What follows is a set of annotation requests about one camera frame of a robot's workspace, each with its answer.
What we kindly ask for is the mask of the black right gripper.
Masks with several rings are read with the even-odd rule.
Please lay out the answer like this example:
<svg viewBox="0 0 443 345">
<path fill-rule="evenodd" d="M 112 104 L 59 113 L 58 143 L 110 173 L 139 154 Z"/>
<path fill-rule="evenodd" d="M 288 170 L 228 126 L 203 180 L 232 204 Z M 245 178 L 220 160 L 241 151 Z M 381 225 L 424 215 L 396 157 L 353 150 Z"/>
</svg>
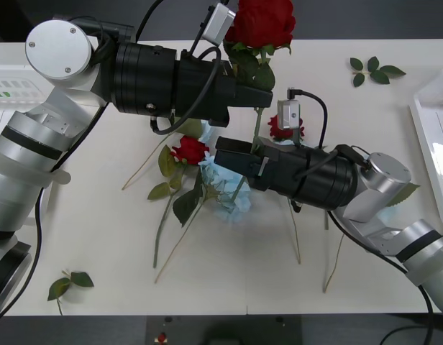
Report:
<svg viewBox="0 0 443 345">
<path fill-rule="evenodd" d="M 306 145 L 275 144 L 260 138 L 260 146 L 251 153 L 252 143 L 219 137 L 215 163 L 247 177 L 251 188 L 275 192 L 287 197 L 308 197 L 309 177 L 300 172 L 309 168 Z"/>
</svg>

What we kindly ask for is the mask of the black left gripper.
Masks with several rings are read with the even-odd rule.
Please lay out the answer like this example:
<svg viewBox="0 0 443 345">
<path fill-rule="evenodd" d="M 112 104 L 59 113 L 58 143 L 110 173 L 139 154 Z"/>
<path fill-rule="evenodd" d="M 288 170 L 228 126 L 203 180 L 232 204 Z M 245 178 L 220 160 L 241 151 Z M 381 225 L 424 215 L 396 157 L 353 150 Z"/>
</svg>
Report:
<svg viewBox="0 0 443 345">
<path fill-rule="evenodd" d="M 219 49 L 207 49 L 198 57 L 186 55 L 179 61 L 176 84 L 176 116 L 181 117 L 202 91 L 204 97 L 190 114 L 213 127 L 229 124 L 229 107 L 269 108 L 273 93 L 239 84 Z"/>
</svg>

